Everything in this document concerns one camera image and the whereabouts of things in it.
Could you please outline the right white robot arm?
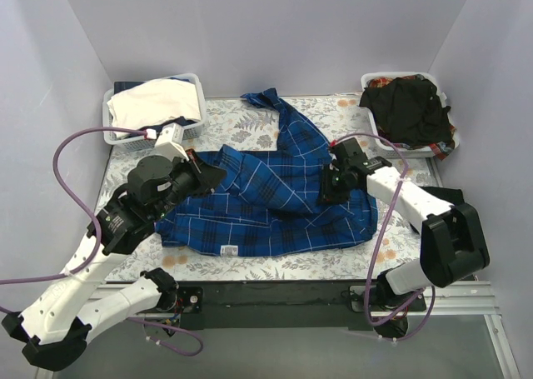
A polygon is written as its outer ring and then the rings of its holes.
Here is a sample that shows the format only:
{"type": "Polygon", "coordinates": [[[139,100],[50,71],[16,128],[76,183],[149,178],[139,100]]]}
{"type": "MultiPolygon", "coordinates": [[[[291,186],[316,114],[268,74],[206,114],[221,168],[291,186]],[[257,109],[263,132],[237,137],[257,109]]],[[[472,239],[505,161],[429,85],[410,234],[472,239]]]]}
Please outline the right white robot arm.
{"type": "Polygon", "coordinates": [[[420,256],[382,272],[364,291],[363,302],[396,310],[422,288],[444,288],[489,266],[472,205],[448,202],[408,182],[385,158],[369,158],[353,137],[333,142],[330,151],[334,159],[322,169],[319,203],[342,204],[361,190],[398,212],[421,237],[420,256]]]}

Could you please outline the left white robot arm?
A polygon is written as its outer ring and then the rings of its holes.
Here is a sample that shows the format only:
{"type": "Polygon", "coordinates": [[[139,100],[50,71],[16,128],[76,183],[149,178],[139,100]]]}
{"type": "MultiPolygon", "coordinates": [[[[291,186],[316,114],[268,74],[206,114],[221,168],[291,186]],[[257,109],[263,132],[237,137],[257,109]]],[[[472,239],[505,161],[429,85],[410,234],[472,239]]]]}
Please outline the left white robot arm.
{"type": "Polygon", "coordinates": [[[58,279],[29,307],[2,320],[23,344],[34,367],[58,372],[70,366],[99,334],[138,312],[169,312],[178,300],[176,280],[161,268],[144,272],[128,287],[90,302],[107,275],[155,232],[156,222],[189,197],[205,197],[226,177],[200,158],[144,157],[96,215],[95,222],[58,279]]]}

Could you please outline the blue plaid long sleeve shirt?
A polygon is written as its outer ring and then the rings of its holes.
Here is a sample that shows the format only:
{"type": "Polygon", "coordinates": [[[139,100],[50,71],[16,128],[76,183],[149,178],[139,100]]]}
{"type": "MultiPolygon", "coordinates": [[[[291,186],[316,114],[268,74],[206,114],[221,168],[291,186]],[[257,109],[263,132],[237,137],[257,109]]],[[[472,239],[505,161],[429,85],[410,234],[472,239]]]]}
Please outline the blue plaid long sleeve shirt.
{"type": "Polygon", "coordinates": [[[318,202],[322,168],[331,162],[326,136],[273,88],[244,99],[278,112],[276,150],[224,145],[200,152],[227,176],[213,194],[189,197],[156,224],[162,245],[216,257],[274,257],[371,240],[378,221],[373,197],[355,190],[341,205],[318,202]]]}

